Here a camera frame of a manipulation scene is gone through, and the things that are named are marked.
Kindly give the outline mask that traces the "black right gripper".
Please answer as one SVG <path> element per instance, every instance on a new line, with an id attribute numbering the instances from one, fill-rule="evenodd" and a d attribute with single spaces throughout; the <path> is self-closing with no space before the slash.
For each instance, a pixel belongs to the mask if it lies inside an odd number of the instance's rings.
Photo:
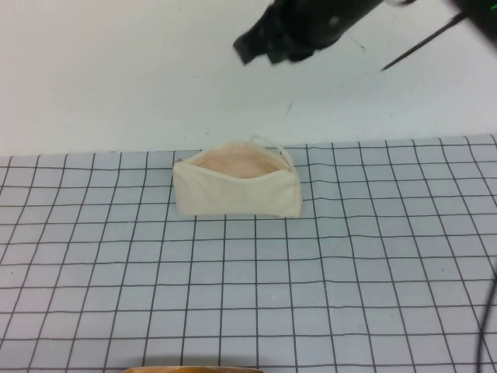
<path id="1" fill-rule="evenodd" d="M 270 64 L 298 63 L 333 45 L 379 6 L 377 0 L 275 1 L 233 48 L 243 65 L 267 55 Z"/>

